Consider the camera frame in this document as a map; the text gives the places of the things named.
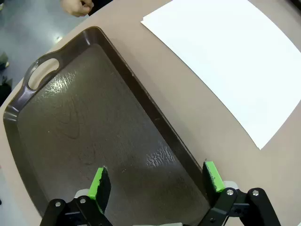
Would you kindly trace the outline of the person's right hand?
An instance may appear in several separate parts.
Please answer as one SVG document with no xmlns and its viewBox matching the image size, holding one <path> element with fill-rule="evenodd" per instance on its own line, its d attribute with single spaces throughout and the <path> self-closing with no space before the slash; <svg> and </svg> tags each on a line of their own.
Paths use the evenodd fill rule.
<svg viewBox="0 0 301 226">
<path fill-rule="evenodd" d="M 91 0 L 61 0 L 60 5 L 66 13 L 76 17 L 86 16 L 94 7 Z"/>
</svg>

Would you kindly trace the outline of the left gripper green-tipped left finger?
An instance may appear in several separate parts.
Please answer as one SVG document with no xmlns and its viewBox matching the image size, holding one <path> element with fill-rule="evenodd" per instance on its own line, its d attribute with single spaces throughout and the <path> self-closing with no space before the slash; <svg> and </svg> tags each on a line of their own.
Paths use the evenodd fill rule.
<svg viewBox="0 0 301 226">
<path fill-rule="evenodd" d="M 105 167 L 98 168 L 86 195 L 66 202 L 53 199 L 41 220 L 41 226 L 111 226 L 105 216 L 111 182 Z"/>
</svg>

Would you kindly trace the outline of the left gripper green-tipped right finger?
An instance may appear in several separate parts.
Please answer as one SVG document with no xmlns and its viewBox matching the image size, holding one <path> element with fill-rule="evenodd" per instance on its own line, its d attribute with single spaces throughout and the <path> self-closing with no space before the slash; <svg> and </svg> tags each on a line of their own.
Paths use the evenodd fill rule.
<svg viewBox="0 0 301 226">
<path fill-rule="evenodd" d="M 224 226 L 229 218 L 239 218 L 245 226 L 280 225 L 262 188 L 251 188 L 244 193 L 232 181 L 227 187 L 213 161 L 204 161 L 203 180 L 210 209 L 200 221 L 201 226 Z"/>
</svg>

